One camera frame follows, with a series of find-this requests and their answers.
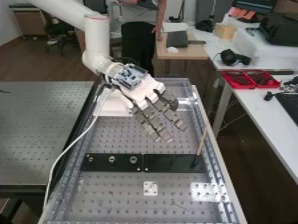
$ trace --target person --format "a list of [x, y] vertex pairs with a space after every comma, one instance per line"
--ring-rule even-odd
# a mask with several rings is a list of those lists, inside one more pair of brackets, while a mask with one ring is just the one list
[[162, 40], [166, 0], [157, 2], [156, 0], [118, 0], [118, 2], [121, 3], [122, 57], [132, 58], [154, 76], [152, 59], [156, 40]]

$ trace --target red tray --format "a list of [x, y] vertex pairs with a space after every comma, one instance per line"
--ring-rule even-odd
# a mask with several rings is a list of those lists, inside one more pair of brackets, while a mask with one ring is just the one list
[[221, 75], [234, 89], [255, 89], [255, 83], [245, 72], [238, 70], [222, 71]]
[[257, 88], [269, 89], [279, 88], [281, 82], [278, 82], [273, 76], [262, 70], [245, 70], [245, 74], [254, 81]]

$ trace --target metal breadboard table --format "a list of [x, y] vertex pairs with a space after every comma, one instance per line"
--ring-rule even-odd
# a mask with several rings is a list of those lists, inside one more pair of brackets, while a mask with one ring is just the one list
[[146, 167], [130, 173], [81, 171], [93, 153], [196, 154], [208, 122], [196, 87], [188, 79], [160, 81], [178, 97], [188, 131], [180, 132], [160, 117], [173, 141], [153, 142], [134, 118], [100, 118], [73, 149], [40, 224], [246, 224], [210, 127], [202, 149], [205, 172], [149, 173]]
[[47, 185], [92, 86], [93, 82], [0, 83], [1, 192]]

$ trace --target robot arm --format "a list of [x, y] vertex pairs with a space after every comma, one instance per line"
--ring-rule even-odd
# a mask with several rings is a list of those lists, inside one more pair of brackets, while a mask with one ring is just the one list
[[168, 142], [170, 134], [164, 128], [153, 110], [152, 104], [174, 126], [185, 131], [186, 126], [173, 111], [178, 101], [165, 90], [165, 85], [157, 82], [148, 72], [133, 64], [124, 65], [112, 61], [109, 55], [109, 18], [92, 11], [75, 0], [28, 0], [41, 10], [85, 31], [87, 50], [83, 63], [96, 75], [105, 75], [106, 80], [121, 90], [130, 102], [132, 112], [153, 140], [160, 137]]

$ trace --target black pants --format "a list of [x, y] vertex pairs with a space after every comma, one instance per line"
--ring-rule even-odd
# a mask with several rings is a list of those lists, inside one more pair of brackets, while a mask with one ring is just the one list
[[152, 59], [156, 49], [153, 28], [154, 25], [145, 22], [125, 23], [121, 27], [122, 57], [134, 59], [152, 76], [154, 76]]

